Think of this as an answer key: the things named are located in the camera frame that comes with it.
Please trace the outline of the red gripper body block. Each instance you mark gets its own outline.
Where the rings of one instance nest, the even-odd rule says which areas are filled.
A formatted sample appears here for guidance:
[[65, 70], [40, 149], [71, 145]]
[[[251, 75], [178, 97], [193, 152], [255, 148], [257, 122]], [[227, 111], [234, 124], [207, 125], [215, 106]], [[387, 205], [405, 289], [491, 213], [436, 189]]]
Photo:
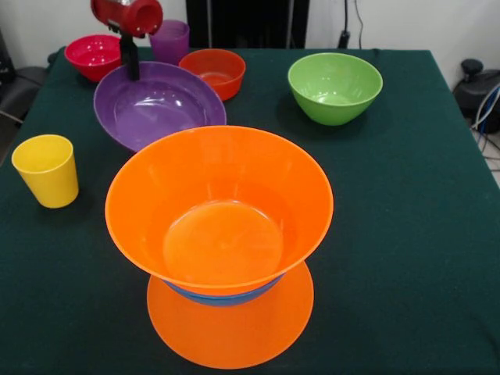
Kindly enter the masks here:
[[90, 3], [95, 18], [119, 34], [142, 38], [155, 34], [163, 22], [163, 8], [156, 0], [92, 0]]

